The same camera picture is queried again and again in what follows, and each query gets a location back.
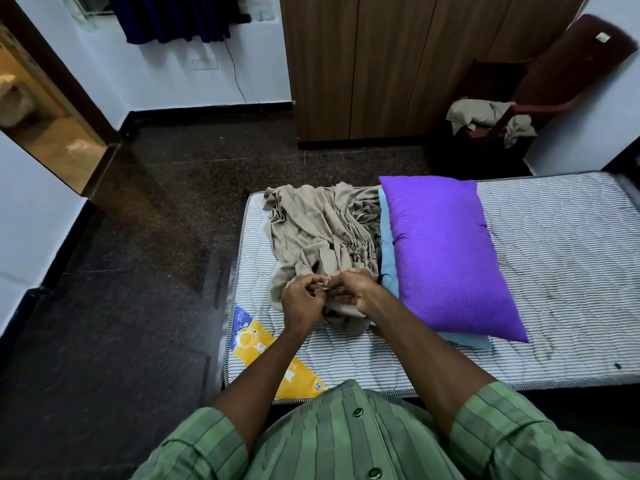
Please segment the wooden cabinet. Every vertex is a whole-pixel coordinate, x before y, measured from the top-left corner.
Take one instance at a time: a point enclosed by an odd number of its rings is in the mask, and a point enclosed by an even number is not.
[[[474,58],[540,55],[584,0],[280,0],[298,141],[426,133]]]

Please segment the purple pillow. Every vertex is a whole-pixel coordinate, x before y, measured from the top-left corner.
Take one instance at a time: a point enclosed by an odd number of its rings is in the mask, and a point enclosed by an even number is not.
[[[473,180],[380,177],[400,300],[433,331],[529,342]]]

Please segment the white sticker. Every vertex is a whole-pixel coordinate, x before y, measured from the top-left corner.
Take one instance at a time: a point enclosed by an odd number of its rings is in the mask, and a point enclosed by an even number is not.
[[[600,32],[599,34],[596,35],[596,40],[598,42],[601,42],[601,43],[606,42],[610,38],[611,38],[611,35],[609,35],[608,33],[604,33],[604,32]]]

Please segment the pillow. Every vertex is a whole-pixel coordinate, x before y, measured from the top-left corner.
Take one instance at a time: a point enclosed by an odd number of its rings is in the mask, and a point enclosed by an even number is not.
[[[529,342],[473,180],[380,177],[399,298],[433,331]]]
[[[380,242],[382,244],[382,265],[380,275],[382,286],[397,298],[398,277],[396,273],[396,257],[394,256],[394,242],[391,234],[391,222],[389,221],[389,207],[384,189],[378,190],[380,196]],[[443,339],[457,345],[474,347],[476,349],[492,350],[491,340],[486,335],[470,335],[468,333],[439,333]]]

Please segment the rolled-up sleeve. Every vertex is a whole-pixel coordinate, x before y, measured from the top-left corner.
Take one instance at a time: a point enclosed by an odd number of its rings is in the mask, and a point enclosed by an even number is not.
[[[133,479],[238,479],[248,452],[236,428],[220,411],[202,408],[151,453]]]
[[[482,388],[458,412],[449,455],[461,470],[478,477],[625,478],[596,448],[560,431],[500,382]]]

